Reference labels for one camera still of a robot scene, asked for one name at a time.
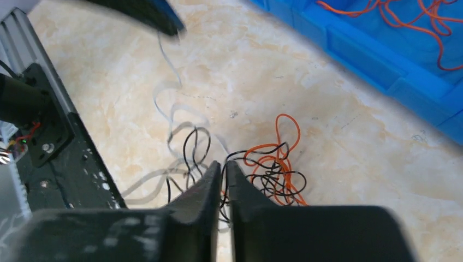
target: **black mounting plate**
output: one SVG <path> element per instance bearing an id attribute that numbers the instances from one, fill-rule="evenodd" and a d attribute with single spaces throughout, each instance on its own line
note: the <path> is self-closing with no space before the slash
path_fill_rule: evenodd
<path id="1" fill-rule="evenodd" d="M 47 92 L 52 101 L 46 114 L 40 120 L 40 127 L 27 142 L 32 165 L 40 167 L 55 157 L 60 149 L 69 143 L 74 134 L 40 65 L 31 64 L 23 72 L 23 76 L 27 84 Z"/>

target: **bolt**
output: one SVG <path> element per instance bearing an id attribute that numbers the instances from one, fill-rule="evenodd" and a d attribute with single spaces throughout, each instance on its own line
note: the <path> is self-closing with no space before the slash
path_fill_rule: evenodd
<path id="1" fill-rule="evenodd" d="M 54 149 L 55 149 L 54 144 L 43 144 L 42 145 L 42 150 L 47 152 L 48 154 L 53 152 Z"/>
<path id="2" fill-rule="evenodd" d="M 48 151 L 50 149 L 50 145 L 49 144 L 43 144 L 42 145 L 42 150 L 43 151 Z"/>
<path id="3" fill-rule="evenodd" d="M 43 187 L 43 188 L 48 187 L 48 181 L 47 180 L 41 181 L 40 186 Z"/>

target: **black cable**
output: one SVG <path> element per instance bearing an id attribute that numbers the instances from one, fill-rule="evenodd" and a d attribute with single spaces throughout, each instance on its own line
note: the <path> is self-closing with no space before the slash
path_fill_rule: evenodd
<path id="1" fill-rule="evenodd" d="M 202 155 L 202 157 L 199 160 L 197 160 L 196 152 L 198 150 L 199 133 L 203 133 L 203 134 L 205 134 L 207 136 L 207 147 L 206 147 L 206 150 L 205 150 L 204 154 Z M 186 147 L 187 147 L 187 144 L 189 143 L 190 139 L 194 140 L 194 145 L 193 145 L 191 161 L 188 161 L 187 160 Z M 185 190 L 187 190 L 191 186 L 190 181 L 192 181 L 192 184 L 196 183 L 196 179 L 195 179 L 195 177 L 193 175 L 194 170 L 198 170 L 201 177 L 204 175 L 201 168 L 207 169 L 207 165 L 205 165 L 203 162 L 205 161 L 205 159 L 207 157 L 207 154 L 209 153 L 210 146 L 211 146 L 211 134 L 204 127 L 195 127 L 187 135 L 187 137 L 186 137 L 186 139 L 185 139 L 185 141 L 183 143 L 183 150 L 182 150 L 183 161 L 184 161 L 184 163 L 185 163 L 185 165 L 187 167 L 187 171 L 184 174 L 184 177 L 186 177 L 186 185 L 185 185 L 186 189 Z M 221 171 L 221 175 L 222 175 L 223 179 L 225 179 L 225 185 L 224 185 L 225 189 L 224 189 L 224 194 L 221 196 L 221 202 L 220 202 L 220 205 L 219 205 L 219 212 L 220 212 L 220 215 L 221 215 L 221 218 L 219 218 L 220 221 L 228 223 L 228 224 L 230 223 L 230 219 L 229 219 L 227 211 L 225 209 L 225 206 L 229 205 L 228 180 L 225 177 L 225 170 L 226 170 L 227 164 L 230 161 L 243 160 L 243 161 L 246 161 L 248 163 L 251 162 L 251 163 L 253 163 L 255 165 L 258 165 L 262 169 L 265 169 L 263 174 L 251 174 L 251 175 L 247 175 L 246 178 L 249 179 L 249 181 L 254 186 L 256 186 L 256 184 L 254 184 L 256 181 L 260 181 L 261 184 L 262 184 L 262 188 L 260 189 L 260 192 L 262 194 L 264 194 L 266 197 L 268 197 L 268 198 L 271 198 L 271 197 L 284 198 L 284 200 L 286 202 L 285 205 L 292 205 L 294 203 L 298 204 L 295 201 L 296 200 L 295 197 L 297 196 L 297 194 L 301 193 L 307 186 L 307 179 L 305 178 L 305 176 L 302 173 L 297 172 L 297 171 L 284 172 L 283 167 L 277 161 L 273 161 L 271 163 L 271 165 L 264 165 L 264 164 L 258 162 L 257 160 L 254 160 L 254 159 L 248 157 L 248 156 L 253 155 L 253 154 L 261 154 L 261 155 L 273 154 L 273 153 L 277 152 L 278 150 L 281 150 L 281 148 L 285 148 L 286 152 L 282 153 L 283 158 L 281 158 L 280 160 L 286 160 L 289 157 L 289 145 L 286 142 L 284 142 L 284 143 L 282 143 L 282 144 L 280 144 L 278 146 L 275 146 L 272 150 L 269 150 L 269 151 L 252 151 L 252 152 L 249 152 L 247 154 L 246 158 L 244 156 L 238 157 L 237 155 L 245 154 L 246 152 L 248 152 L 248 150 L 236 151 L 236 152 L 233 152 L 233 153 L 229 154 L 226 157 L 223 168 L 222 168 L 222 171 Z M 302 179 L 304 180 L 302 187 L 298 188 L 297 190 L 292 190 L 292 189 L 287 188 L 286 184 L 287 184 L 288 181 L 287 181 L 286 176 L 285 176 L 286 174 L 300 175 L 302 177 Z M 166 178 L 166 182 L 168 184 L 168 202 L 171 201 L 171 185 L 170 185 L 171 182 L 175 185 L 175 187 L 181 193 L 183 193 L 185 191 L 170 176 L 168 176 Z"/>
<path id="2" fill-rule="evenodd" d="M 3 69 L 5 69 L 5 71 L 8 72 L 12 78 L 17 80 L 19 79 L 18 75 L 16 75 L 16 73 L 14 73 L 14 71 L 2 60 L 0 60 L 0 67 L 3 67 Z"/>
<path id="3" fill-rule="evenodd" d="M 165 178 L 165 183 L 167 184 L 167 203 L 170 203 L 171 191 L 168 177 Z"/>

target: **marble floor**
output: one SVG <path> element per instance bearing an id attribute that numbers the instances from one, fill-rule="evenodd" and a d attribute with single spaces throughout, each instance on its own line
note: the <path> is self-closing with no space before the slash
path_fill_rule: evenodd
<path id="1" fill-rule="evenodd" d="M 183 89 L 162 93 L 162 109 L 182 103 L 202 112 L 231 151 L 275 142 L 276 115 L 291 114 L 302 131 L 291 158 L 308 180 L 309 204 L 386 206 L 422 261 L 463 260 L 462 147 L 246 1 L 171 3 L 188 33 L 163 39 Z M 156 34 L 66 1 L 42 1 L 29 18 L 119 189 L 167 167 L 168 123 L 152 94 L 176 76 Z M 289 123 L 281 132 L 293 142 Z M 214 143 L 210 158 L 224 156 Z M 142 207 L 166 200 L 163 188 Z M 219 236 L 218 261 L 231 261 L 229 234 Z"/>

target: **white cable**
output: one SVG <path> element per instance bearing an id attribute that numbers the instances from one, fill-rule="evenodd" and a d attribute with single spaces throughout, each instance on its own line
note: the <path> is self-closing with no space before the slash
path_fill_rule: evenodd
<path id="1" fill-rule="evenodd" d="M 151 201 L 152 199 L 154 199 L 160 192 L 161 192 L 161 189 L 166 181 L 166 178 L 169 176 L 169 174 L 184 174 L 186 171 L 185 170 L 180 170 L 178 169 L 177 167 L 181 164 L 183 164 L 185 161 L 183 159 L 183 152 L 177 152 L 175 151 L 172 147 L 171 147 L 171 142 L 174 138 L 174 136 L 179 133 L 181 130 L 185 129 L 185 128 L 191 128 L 191 129 L 194 129 L 194 128 L 200 128 L 200 127 L 203 127 L 203 128 L 207 128 L 210 126 L 210 123 L 209 123 L 209 119 L 204 115 L 202 114 L 201 112 L 199 112 L 198 110 L 190 107 L 189 105 L 184 105 L 184 104 L 179 104 L 179 103 L 174 103 L 172 105 L 172 107 L 170 108 L 170 113 L 165 113 L 158 105 L 157 103 L 157 97 L 160 93 L 162 93 L 163 91 L 166 91 L 166 90 L 181 90 L 182 87 L 183 87 L 183 83 L 182 83 L 182 79 L 180 78 L 180 74 L 177 72 L 177 70 L 175 69 L 174 65 L 172 64 L 172 62 L 170 61 L 169 57 L 165 54 L 164 52 L 164 49 L 162 47 L 162 43 L 161 43 L 161 36 L 159 35 L 159 31 L 157 33 L 157 37 L 158 37 L 158 43 L 159 43 L 159 49 L 161 51 L 161 54 L 162 56 L 164 57 L 165 61 L 167 62 L 167 64 L 169 65 L 170 69 L 174 72 L 175 76 L 177 77 L 177 80 L 179 82 L 179 85 L 178 86 L 163 86 L 163 87 L 156 87 L 154 90 L 153 90 L 153 101 L 154 101 L 154 104 L 155 104 L 155 107 L 156 107 L 156 110 L 164 117 L 164 119 L 169 123 L 169 128 L 168 128 L 168 138 L 167 138 L 167 147 L 169 149 L 169 152 L 177 159 L 176 161 L 173 162 L 173 164 L 167 168 L 167 169 L 162 169 L 162 170 L 157 170 L 157 171 L 153 171 L 145 176 L 143 176 L 140 180 L 138 180 L 135 184 L 131 185 L 128 189 L 126 189 L 121 195 L 123 198 L 125 198 L 126 196 L 132 194 L 137 188 L 139 188 L 142 184 L 144 184 L 145 182 L 147 182 L 148 180 L 154 178 L 154 177 L 158 177 L 160 176 L 161 178 L 159 179 L 159 182 L 158 184 L 156 185 L 154 191 L 152 193 L 150 193 L 148 196 L 145 196 L 141 199 L 127 199 L 125 200 L 125 202 L 127 204 L 132 204 L 132 205 L 140 205 L 140 204 L 145 204 L 149 201 Z M 199 117 L 201 119 L 201 122 L 199 123 L 192 123 L 192 122 L 176 122 L 174 121 L 174 117 L 175 117 L 175 113 L 180 111 L 180 110 L 183 110 L 183 111 L 186 111 L 186 112 L 189 112 L 190 114 L 192 115 L 195 115 L 197 117 Z M 218 135 L 215 135 L 215 134 L 210 134 L 212 138 L 215 138 L 221 148 L 224 150 L 224 152 L 229 155 L 230 152 L 227 148 L 227 145 L 225 143 L 225 140 L 218 136 Z M 200 140 L 198 141 L 198 145 L 200 145 L 204 140 Z M 193 163 L 193 159 L 191 158 L 187 158 L 187 161 L 189 163 Z"/>

